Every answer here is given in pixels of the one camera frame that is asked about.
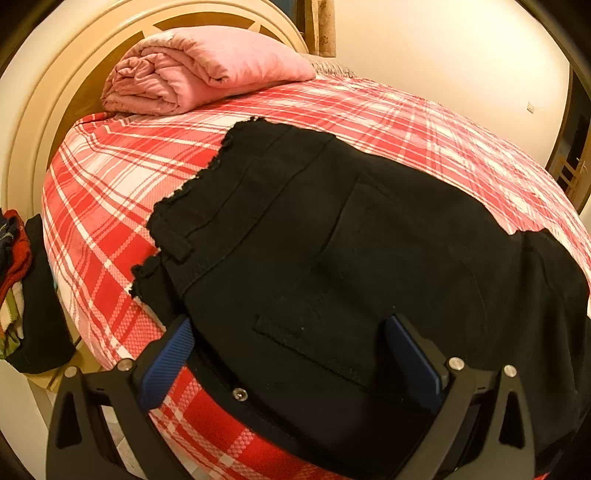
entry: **red plaid bedsheet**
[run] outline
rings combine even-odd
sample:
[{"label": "red plaid bedsheet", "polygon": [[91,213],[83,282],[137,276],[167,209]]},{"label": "red plaid bedsheet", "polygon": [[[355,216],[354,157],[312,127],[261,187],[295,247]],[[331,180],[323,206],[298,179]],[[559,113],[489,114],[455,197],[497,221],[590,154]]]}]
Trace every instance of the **red plaid bedsheet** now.
[{"label": "red plaid bedsheet", "polygon": [[[161,329],[128,294],[130,268],[155,252],[145,224],[251,116],[334,133],[480,200],[509,233],[548,228],[591,278],[591,242],[551,176],[511,143],[446,108],[365,79],[320,77],[171,117],[78,121],[47,172],[45,242],[64,303],[100,363],[136,358]],[[227,415],[184,369],[152,419],[219,480],[337,475],[279,450]]]}]

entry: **black jeans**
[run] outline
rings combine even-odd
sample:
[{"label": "black jeans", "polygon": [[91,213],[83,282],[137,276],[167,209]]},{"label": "black jeans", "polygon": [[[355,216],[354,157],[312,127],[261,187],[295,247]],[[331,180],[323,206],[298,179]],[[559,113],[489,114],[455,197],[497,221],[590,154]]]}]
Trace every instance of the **black jeans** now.
[{"label": "black jeans", "polygon": [[[326,133],[241,122],[148,228],[161,253],[134,269],[135,293],[163,321],[190,315],[196,356],[226,379],[204,388],[338,473],[386,478],[432,422],[386,347],[393,308],[446,356],[518,368],[538,454],[588,407],[581,269],[548,231],[507,235],[426,173]],[[232,401],[235,387],[249,400]]]}]

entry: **metal screw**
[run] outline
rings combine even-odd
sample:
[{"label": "metal screw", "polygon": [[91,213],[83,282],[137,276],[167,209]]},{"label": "metal screw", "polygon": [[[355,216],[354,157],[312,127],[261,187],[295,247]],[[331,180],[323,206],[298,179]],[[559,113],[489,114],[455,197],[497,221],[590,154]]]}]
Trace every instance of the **metal screw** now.
[{"label": "metal screw", "polygon": [[515,378],[517,376],[517,369],[513,365],[505,365],[503,372],[507,377]]},{"label": "metal screw", "polygon": [[235,388],[232,390],[232,396],[238,401],[245,401],[248,398],[248,393],[243,388]]},{"label": "metal screw", "polygon": [[466,366],[466,364],[464,363],[464,360],[462,360],[461,358],[458,358],[456,356],[453,356],[449,359],[448,362],[449,366],[451,369],[453,370],[464,370],[464,367]]},{"label": "metal screw", "polygon": [[64,372],[64,376],[66,378],[72,378],[72,377],[75,377],[77,373],[78,373],[78,369],[76,367],[74,367],[73,365],[71,365],[70,367],[66,368],[66,371]]},{"label": "metal screw", "polygon": [[134,366],[134,361],[131,358],[124,358],[117,364],[117,370],[128,372]]}]

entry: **folded pink blanket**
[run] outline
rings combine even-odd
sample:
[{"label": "folded pink blanket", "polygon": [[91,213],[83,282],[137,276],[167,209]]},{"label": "folded pink blanket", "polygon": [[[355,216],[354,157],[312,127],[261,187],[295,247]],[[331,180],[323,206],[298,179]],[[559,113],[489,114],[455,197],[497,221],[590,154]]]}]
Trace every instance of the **folded pink blanket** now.
[{"label": "folded pink blanket", "polygon": [[173,28],[134,45],[101,96],[110,112],[175,115],[220,98],[316,77],[286,45],[243,28]]}]

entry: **cream headboard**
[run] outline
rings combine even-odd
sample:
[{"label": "cream headboard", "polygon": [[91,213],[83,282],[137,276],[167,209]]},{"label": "cream headboard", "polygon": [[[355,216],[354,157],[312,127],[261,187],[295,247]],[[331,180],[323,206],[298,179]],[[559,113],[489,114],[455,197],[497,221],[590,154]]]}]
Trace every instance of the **cream headboard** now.
[{"label": "cream headboard", "polygon": [[[47,164],[66,132],[80,117],[102,111],[99,98],[107,74],[141,38],[175,27],[230,25],[258,31],[298,52],[308,51],[295,25],[269,0],[102,2],[108,6],[95,12],[78,29],[64,24],[74,22],[72,16],[64,14],[63,9],[56,10],[38,30],[51,41],[52,21],[54,29],[70,28],[71,34],[63,46],[45,59],[36,58],[38,65],[30,65],[31,57],[25,58],[25,53],[19,51],[2,77],[2,87],[12,82],[12,90],[24,90],[19,92],[21,98],[12,99],[14,114],[5,117],[6,130],[0,136],[2,207],[17,209],[23,218],[40,211]],[[27,47],[25,42],[21,49],[26,51]],[[29,87],[18,85],[18,75],[35,67],[35,82]]]}]

